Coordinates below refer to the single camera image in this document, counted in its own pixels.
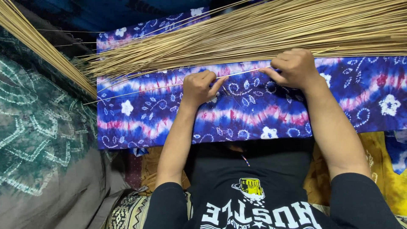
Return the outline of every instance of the person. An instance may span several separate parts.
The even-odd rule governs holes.
[[[198,107],[215,96],[227,77],[212,88],[213,72],[185,77],[184,96],[161,153],[144,228],[401,228],[372,181],[360,139],[319,75],[312,53],[294,48],[278,54],[271,66],[281,73],[271,68],[259,71],[305,95],[313,138],[256,140],[238,147],[191,146]],[[330,216],[307,203],[303,189],[315,141],[331,178]],[[190,220],[181,187],[184,168],[191,183]]]

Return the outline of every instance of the t-shirt print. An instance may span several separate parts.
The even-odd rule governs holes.
[[[208,202],[200,229],[322,229],[307,202],[268,210],[266,194],[257,178],[240,178],[231,188],[241,192],[241,198],[231,198],[224,206]]]

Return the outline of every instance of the straw bundle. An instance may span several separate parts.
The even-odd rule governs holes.
[[[90,81],[31,25],[10,0],[0,1],[0,25],[96,98],[96,89]]]
[[[291,48],[310,49],[316,57],[391,56],[406,55],[406,45],[406,0],[273,0],[87,57],[82,70],[110,78],[142,72],[136,77],[271,59]]]

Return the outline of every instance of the yellow cup graphic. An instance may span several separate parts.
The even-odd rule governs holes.
[[[247,194],[263,195],[263,188],[260,187],[260,181],[256,178],[240,178],[239,184],[233,184],[232,188]]]

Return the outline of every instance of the person's left hand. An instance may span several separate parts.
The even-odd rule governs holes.
[[[181,104],[191,109],[198,109],[201,104],[216,96],[216,92],[228,78],[229,77],[220,78],[213,84],[212,88],[210,88],[209,84],[216,80],[216,74],[214,72],[205,70],[186,76],[184,79],[184,93]]]

